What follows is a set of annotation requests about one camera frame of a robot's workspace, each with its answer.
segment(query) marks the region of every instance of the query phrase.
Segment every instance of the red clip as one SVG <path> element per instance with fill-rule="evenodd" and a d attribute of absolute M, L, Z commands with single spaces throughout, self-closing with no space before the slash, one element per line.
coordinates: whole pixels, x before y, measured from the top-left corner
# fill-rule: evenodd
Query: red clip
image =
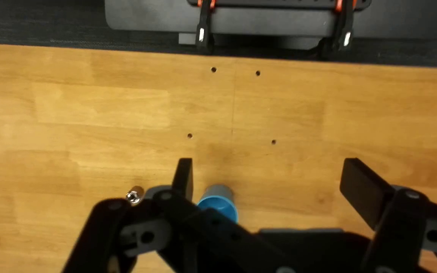
<path fill-rule="evenodd" d="M 214 9 L 217 6 L 217 0 L 209 2 L 209 9 Z"/>
<path fill-rule="evenodd" d="M 341 9 L 343 9 L 343 0 L 337 0 L 337 5 L 335 5 L 335 13 L 341 13 Z"/>

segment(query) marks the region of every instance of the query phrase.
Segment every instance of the wooden floor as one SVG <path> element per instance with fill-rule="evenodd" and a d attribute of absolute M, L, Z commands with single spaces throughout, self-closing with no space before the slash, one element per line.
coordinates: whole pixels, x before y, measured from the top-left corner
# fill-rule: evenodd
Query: wooden floor
<path fill-rule="evenodd" d="M 170 184 L 181 157 L 250 231 L 370 235 L 343 160 L 437 202 L 437 70 L 0 46 L 0 272 L 59 272 L 97 201 Z"/>

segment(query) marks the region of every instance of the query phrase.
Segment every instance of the blue object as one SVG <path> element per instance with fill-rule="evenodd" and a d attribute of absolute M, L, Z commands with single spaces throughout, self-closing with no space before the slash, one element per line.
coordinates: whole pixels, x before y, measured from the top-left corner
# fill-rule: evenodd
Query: blue object
<path fill-rule="evenodd" d="M 225 185 L 217 184 L 209 187 L 197 207 L 202 210 L 212 208 L 235 223 L 238 220 L 237 208 L 234 205 L 234 193 Z"/>

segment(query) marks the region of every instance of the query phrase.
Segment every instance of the black rubber mat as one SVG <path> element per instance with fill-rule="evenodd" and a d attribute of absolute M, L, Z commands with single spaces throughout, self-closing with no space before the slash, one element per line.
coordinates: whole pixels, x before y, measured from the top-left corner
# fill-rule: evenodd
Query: black rubber mat
<path fill-rule="evenodd" d="M 111 49 L 194 55 L 176 34 L 118 32 L 105 22 L 103 0 L 0 0 L 0 44 Z M 220 56 L 302 60 L 293 50 L 218 49 Z M 437 67 L 437 41 L 355 40 L 338 63 Z"/>

